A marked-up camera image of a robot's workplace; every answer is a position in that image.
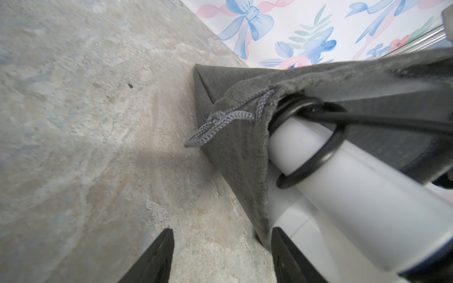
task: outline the gray fabric cover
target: gray fabric cover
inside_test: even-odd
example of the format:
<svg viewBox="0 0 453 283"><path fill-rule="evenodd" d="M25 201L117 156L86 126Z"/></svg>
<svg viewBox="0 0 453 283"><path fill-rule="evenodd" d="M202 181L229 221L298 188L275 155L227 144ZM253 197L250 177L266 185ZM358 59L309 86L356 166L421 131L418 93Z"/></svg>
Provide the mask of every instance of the gray fabric cover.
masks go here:
<svg viewBox="0 0 453 283"><path fill-rule="evenodd" d="M260 120L234 120L202 148L231 186L262 244L270 249L266 174L268 123L283 96L304 91L336 101L352 113L397 114L448 120L453 111L453 49L375 61L335 62L288 70L196 65L198 126L209 115L237 107L262 89L276 93ZM255 112L257 100L242 110ZM352 126L348 140L419 182L453 166L449 137Z"/></svg>

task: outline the white pipe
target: white pipe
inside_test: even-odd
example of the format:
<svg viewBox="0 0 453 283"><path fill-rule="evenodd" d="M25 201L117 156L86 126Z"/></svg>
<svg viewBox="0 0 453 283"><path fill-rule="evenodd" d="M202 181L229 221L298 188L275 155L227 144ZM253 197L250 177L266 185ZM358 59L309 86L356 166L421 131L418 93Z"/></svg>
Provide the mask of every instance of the white pipe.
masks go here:
<svg viewBox="0 0 453 283"><path fill-rule="evenodd" d="M330 135L290 118L271 136L269 158L289 175ZM347 141L296 187L383 270L408 270L453 238L452 205Z"/></svg>

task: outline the black metal ring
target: black metal ring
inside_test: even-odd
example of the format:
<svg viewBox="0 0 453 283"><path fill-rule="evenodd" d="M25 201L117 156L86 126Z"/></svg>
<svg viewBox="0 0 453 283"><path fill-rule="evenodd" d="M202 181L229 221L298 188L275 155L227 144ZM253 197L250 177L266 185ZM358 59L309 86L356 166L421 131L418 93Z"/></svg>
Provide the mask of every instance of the black metal ring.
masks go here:
<svg viewBox="0 0 453 283"><path fill-rule="evenodd" d="M317 111L346 112L346 109L335 103L322 102L318 98L293 94L279 102L277 110L269 123L269 133L272 135L278 127L294 115L310 120L309 113ZM277 187L280 189L292 187L315 172L335 154L346 139L347 133L347 124L337 124L332 136L307 162L290 175L281 174L279 176Z"/></svg>

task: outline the blue bow pattern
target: blue bow pattern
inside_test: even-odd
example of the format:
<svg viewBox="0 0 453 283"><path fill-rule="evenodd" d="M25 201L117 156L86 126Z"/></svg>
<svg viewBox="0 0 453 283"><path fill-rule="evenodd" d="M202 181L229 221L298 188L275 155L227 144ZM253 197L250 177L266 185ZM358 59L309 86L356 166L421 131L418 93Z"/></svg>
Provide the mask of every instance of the blue bow pattern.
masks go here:
<svg viewBox="0 0 453 283"><path fill-rule="evenodd" d="M226 7L233 13L241 15L237 17L225 30L217 36L221 40L232 38L239 32L244 20L247 23L239 33L233 52L239 58L247 59L246 54L246 36L250 27L252 39L257 41L265 36L274 26L274 20L271 16L260 14L260 10L253 6L253 0L226 0Z"/></svg>
<svg viewBox="0 0 453 283"><path fill-rule="evenodd" d="M370 34L370 36L373 36L375 32L377 31L377 28L381 25L382 21L385 19L385 17L392 11L393 8L397 7L394 13L394 16L398 16L405 11L409 10L410 8L413 8L416 6L421 0L381 0L377 4L368 7L366 3L359 2L359 3L352 3L349 5L349 8L352 9L352 11L346 15L345 18L352 16L354 14L367 11L368 14L374 14L379 12L382 9L385 9L382 14L380 14L374 22L370 24L370 26L365 29L365 31L361 34L359 39L356 41L358 43L359 41L362 40L367 34Z"/></svg>

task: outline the wallpaper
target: wallpaper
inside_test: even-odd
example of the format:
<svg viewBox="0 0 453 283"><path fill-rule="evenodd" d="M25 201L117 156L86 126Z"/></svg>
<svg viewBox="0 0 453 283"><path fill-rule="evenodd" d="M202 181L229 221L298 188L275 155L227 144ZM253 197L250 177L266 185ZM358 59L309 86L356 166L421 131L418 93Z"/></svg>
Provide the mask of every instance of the wallpaper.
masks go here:
<svg viewBox="0 0 453 283"><path fill-rule="evenodd" d="M249 67L379 58L442 24L453 0L182 0Z"/></svg>

